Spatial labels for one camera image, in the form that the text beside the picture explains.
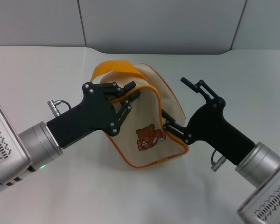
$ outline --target black bracket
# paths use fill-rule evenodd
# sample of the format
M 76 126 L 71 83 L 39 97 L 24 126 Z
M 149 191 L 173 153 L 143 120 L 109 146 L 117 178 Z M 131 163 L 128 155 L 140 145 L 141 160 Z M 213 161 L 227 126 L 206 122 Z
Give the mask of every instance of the black bracket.
M 67 148 L 96 130 L 105 131 L 110 136 L 119 134 L 122 123 L 132 109 L 130 102 L 140 96 L 140 91 L 122 100 L 118 112 L 111 100 L 124 96 L 135 86 L 135 82 L 123 88 L 116 83 L 83 84 L 82 102 L 47 123 L 58 145 Z
M 206 141 L 226 159 L 238 165 L 255 147 L 254 142 L 225 120 L 223 117 L 225 100 L 218 96 L 203 80 L 192 84 L 183 77 L 181 81 L 196 93 L 200 93 L 206 104 L 194 113 L 186 127 L 177 124 L 167 112 L 162 110 L 162 117 L 166 119 L 163 128 L 188 145 L 198 140 Z

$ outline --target cartoon bear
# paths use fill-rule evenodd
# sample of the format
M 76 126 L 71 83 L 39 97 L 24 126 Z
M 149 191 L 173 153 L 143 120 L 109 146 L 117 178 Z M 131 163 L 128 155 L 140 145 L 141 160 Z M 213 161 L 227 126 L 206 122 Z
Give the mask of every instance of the cartoon bear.
M 137 140 L 139 151 L 147 150 L 155 146 L 159 141 L 166 139 L 166 135 L 161 129 L 154 129 L 154 124 L 142 129 L 137 129 L 136 134 L 139 138 Z

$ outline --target white table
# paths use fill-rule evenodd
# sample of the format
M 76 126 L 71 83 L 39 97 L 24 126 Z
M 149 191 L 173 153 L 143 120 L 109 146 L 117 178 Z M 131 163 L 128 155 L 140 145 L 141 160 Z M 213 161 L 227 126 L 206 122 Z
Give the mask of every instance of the white table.
M 16 131 L 52 119 L 49 99 L 78 104 L 82 84 L 98 63 L 108 59 L 155 68 L 188 120 L 204 99 L 179 79 L 203 79 L 226 100 L 224 116 L 231 124 L 280 154 L 280 50 L 178 56 L 0 47 L 0 103 Z M 212 151 L 196 142 L 183 157 L 134 169 L 103 133 L 92 133 L 44 169 L 1 192 L 0 224 L 240 224 L 236 211 L 254 187 L 230 162 L 211 171 Z

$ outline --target beige bag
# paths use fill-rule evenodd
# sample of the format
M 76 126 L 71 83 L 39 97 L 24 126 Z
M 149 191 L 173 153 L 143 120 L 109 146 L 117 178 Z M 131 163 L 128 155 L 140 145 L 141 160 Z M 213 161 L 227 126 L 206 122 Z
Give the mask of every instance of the beige bag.
M 124 97 L 112 102 L 116 110 L 122 99 L 137 90 L 141 92 L 140 97 L 131 102 L 131 112 L 120 133 L 115 137 L 107 135 L 130 166 L 142 168 L 188 152 L 188 145 L 162 128 L 165 119 L 161 116 L 161 109 L 182 126 L 185 115 L 172 90 L 156 71 L 146 64 L 132 65 L 126 60 L 112 60 L 99 64 L 91 81 L 102 75 L 100 83 L 116 82 L 120 87 L 131 81 L 136 83 L 136 87 Z

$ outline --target metal cylinder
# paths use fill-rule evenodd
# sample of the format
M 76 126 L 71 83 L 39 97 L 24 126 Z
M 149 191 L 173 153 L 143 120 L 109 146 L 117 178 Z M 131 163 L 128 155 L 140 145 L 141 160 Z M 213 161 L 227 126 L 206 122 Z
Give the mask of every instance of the metal cylinder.
M 19 134 L 21 141 L 29 152 L 34 170 L 62 155 L 62 150 L 48 132 L 44 122 L 34 125 Z
M 280 156 L 259 142 L 235 170 L 256 188 L 280 166 Z

